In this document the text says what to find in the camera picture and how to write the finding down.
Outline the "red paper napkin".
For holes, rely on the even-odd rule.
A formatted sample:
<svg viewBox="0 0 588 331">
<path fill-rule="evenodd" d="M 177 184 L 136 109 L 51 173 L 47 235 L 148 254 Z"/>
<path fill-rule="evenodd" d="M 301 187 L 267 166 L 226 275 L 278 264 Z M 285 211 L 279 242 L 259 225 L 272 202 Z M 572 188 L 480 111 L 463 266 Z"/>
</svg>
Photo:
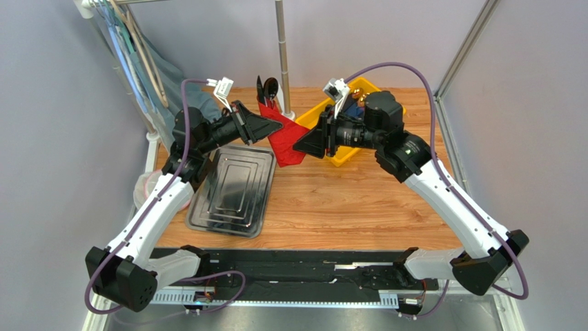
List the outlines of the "red paper napkin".
<svg viewBox="0 0 588 331">
<path fill-rule="evenodd" d="M 293 149 L 298 139 L 309 132 L 308 128 L 297 124 L 286 118 L 276 108 L 271 108 L 261 102 L 257 102 L 260 114 L 282 124 L 282 128 L 268 137 L 271 148 L 276 156 L 277 164 L 283 168 L 286 166 L 296 166 L 303 162 L 306 154 Z"/>
</svg>

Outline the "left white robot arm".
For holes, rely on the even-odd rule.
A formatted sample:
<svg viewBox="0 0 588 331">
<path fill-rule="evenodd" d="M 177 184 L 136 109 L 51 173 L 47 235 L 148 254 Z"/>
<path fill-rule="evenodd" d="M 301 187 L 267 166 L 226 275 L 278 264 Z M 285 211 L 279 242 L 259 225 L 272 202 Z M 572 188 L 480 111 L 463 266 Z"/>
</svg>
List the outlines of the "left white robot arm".
<svg viewBox="0 0 588 331">
<path fill-rule="evenodd" d="M 210 154 L 236 139 L 250 145 L 283 127 L 248 110 L 241 101 L 225 107 L 209 121 L 195 107 L 175 116 L 174 142 L 162 174 L 148 199 L 126 227 L 105 247 L 91 248 L 85 258 L 90 280 L 84 303 L 95 314 L 122 308 L 140 312 L 156 292 L 184 279 L 205 277 L 210 255 L 193 245 L 154 259 L 159 238 L 181 207 L 196 193 L 213 169 Z"/>
</svg>

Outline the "black knife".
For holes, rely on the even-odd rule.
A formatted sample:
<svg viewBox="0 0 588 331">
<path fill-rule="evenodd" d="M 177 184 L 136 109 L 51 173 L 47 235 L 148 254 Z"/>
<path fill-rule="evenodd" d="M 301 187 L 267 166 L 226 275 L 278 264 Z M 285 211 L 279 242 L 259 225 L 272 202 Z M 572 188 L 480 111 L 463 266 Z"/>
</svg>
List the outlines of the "black knife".
<svg viewBox="0 0 588 331">
<path fill-rule="evenodd" d="M 256 90 L 257 90 L 257 102 L 265 106 L 266 105 L 266 98 L 264 95 L 264 86 L 263 86 L 261 77 L 259 75 L 257 76 Z"/>
</svg>

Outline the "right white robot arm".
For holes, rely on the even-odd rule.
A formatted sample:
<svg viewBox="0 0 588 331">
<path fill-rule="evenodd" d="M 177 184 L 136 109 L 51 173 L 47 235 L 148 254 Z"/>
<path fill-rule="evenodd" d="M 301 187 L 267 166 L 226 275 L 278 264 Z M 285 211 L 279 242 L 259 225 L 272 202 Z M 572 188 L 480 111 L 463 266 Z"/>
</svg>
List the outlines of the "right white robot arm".
<svg viewBox="0 0 588 331">
<path fill-rule="evenodd" d="M 364 101 L 361 120 L 336 115 L 326 107 L 317 125 L 297 140 L 294 150 L 319 159 L 339 147 L 367 148 L 379 166 L 422 197 L 451 228 L 462 246 L 452 250 L 409 248 L 393 266 L 402 285 L 421 279 L 457 281 L 482 296 L 528 245 L 522 230 L 508 230 L 493 220 L 456 183 L 429 144 L 404 128 L 404 108 L 388 91 Z"/>
</svg>

